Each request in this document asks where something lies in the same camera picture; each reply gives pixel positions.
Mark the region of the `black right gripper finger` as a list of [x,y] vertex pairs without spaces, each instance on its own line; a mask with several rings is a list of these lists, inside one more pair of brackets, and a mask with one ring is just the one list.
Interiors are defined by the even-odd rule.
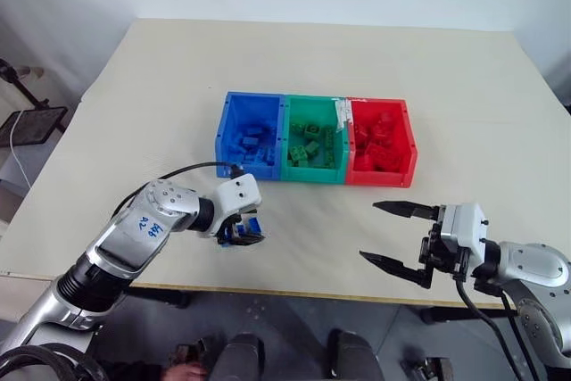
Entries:
[[376,253],[359,251],[359,254],[386,274],[409,281],[423,288],[431,287],[430,269],[411,269],[406,267],[402,261]]
[[428,220],[438,220],[440,207],[429,206],[408,201],[382,201],[372,204],[379,210],[386,211],[392,215],[403,218],[420,218]]

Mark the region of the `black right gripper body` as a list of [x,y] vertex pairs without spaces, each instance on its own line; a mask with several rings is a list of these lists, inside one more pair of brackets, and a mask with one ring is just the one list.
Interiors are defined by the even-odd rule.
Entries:
[[422,282],[431,282],[434,270],[451,274],[455,281],[465,282],[469,249],[443,235],[443,225],[436,222],[422,240],[418,261],[424,265]]

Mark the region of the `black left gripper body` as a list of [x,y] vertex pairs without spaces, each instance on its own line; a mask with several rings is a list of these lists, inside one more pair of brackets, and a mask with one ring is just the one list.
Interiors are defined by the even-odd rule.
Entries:
[[259,233],[257,213],[257,209],[251,209],[226,218],[217,232],[217,238],[238,238],[238,233],[244,230]]

